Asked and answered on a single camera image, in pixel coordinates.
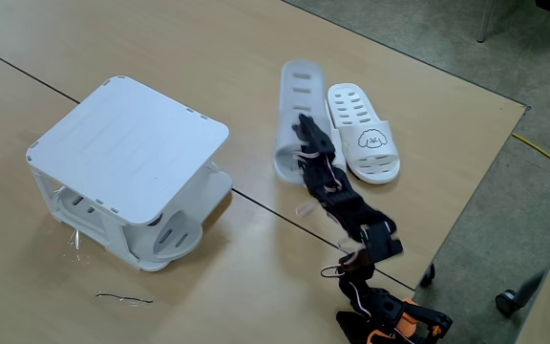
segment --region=metal chair leg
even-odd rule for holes
[[[485,33],[487,32],[487,25],[489,24],[489,18],[492,16],[492,10],[494,9],[494,0],[485,0],[485,10],[483,10],[483,19],[481,20],[481,27],[478,31],[478,37],[476,41],[483,43],[485,41]]]

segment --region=robotic arm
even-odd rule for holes
[[[356,311],[337,313],[341,329],[351,344],[435,343],[451,328],[453,321],[449,316],[419,307],[411,300],[399,300],[386,290],[367,284],[375,263],[403,251],[400,240],[392,237],[396,223],[368,206],[353,191],[346,173],[332,166],[334,146],[313,118],[301,114],[299,121],[300,125],[292,129],[305,145],[295,158],[303,170],[309,194],[351,239],[362,244],[362,248],[332,267],[334,274],[325,276],[339,279],[339,288]],[[428,325],[426,336],[415,333],[418,322]]]

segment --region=wire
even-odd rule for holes
[[[549,154],[549,153],[547,153],[546,151],[544,151],[542,148],[536,146],[536,145],[535,145],[534,143],[532,143],[530,140],[528,140],[528,139],[522,137],[521,135],[519,135],[519,134],[517,134],[517,133],[513,133],[512,135],[513,135],[513,138],[522,141],[523,143],[525,143],[525,144],[529,145],[530,147],[536,149],[537,151],[541,152],[542,155],[544,155],[545,157],[547,157],[547,158],[550,159],[550,154]]]
[[[343,276],[345,273],[332,273],[332,274],[329,274],[329,275],[326,275],[324,274],[324,271],[328,270],[328,269],[338,269],[340,268],[341,265],[340,264],[337,264],[337,265],[332,265],[332,266],[325,266],[323,267],[321,270],[320,270],[320,275],[322,277],[326,277],[326,278],[338,278],[338,277],[341,277]]]
[[[411,343],[411,344],[415,344],[415,343],[411,342],[404,334],[402,334],[402,333],[400,332],[400,330],[398,330],[398,329],[396,329],[396,328],[393,328],[393,330],[396,331],[396,333],[400,334],[400,336],[402,337],[402,339],[404,339],[406,342]]]
[[[144,300],[144,299],[140,299],[140,298],[136,298],[136,297],[118,296],[118,295],[115,295],[115,294],[112,294],[112,293],[109,293],[109,292],[98,292],[95,295],[95,297],[101,297],[101,296],[115,297],[115,298],[119,299],[120,301],[122,301],[122,300],[131,300],[131,301],[138,301],[138,302],[143,302],[143,303],[153,303],[154,302],[152,300]]]
[[[358,292],[358,289],[353,285],[353,283],[349,282],[351,284],[351,286],[353,287],[353,289],[355,290],[355,296],[356,298],[358,299],[358,307],[360,308],[360,310],[364,311],[366,314],[369,315],[369,317],[372,317],[372,314],[370,314],[369,311],[365,310],[364,307],[362,307],[362,303],[360,302],[360,293]]]

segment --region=yellow cable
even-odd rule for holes
[[[516,138],[518,140],[521,140],[523,143],[529,145],[530,147],[536,149],[537,151],[541,152],[542,155],[544,155],[545,157],[549,158],[550,159],[550,154],[545,152],[542,148],[536,146],[534,143],[532,143],[531,141],[529,141],[528,139],[520,136],[519,134],[516,134],[516,133],[513,133],[513,138]]]

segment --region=white slipper sole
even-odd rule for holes
[[[367,183],[393,181],[400,172],[400,157],[390,124],[377,116],[364,91],[351,83],[333,85],[328,107],[349,169]]]
[[[292,126],[300,124],[300,114],[312,117],[315,124],[330,136],[338,152],[332,165],[345,170],[341,139],[338,131],[334,129],[324,100],[324,82],[322,69],[311,61],[289,61],[282,69],[279,126],[275,139],[273,166],[277,174],[288,183],[305,184],[303,171],[293,155],[300,152],[303,145],[292,129]]]

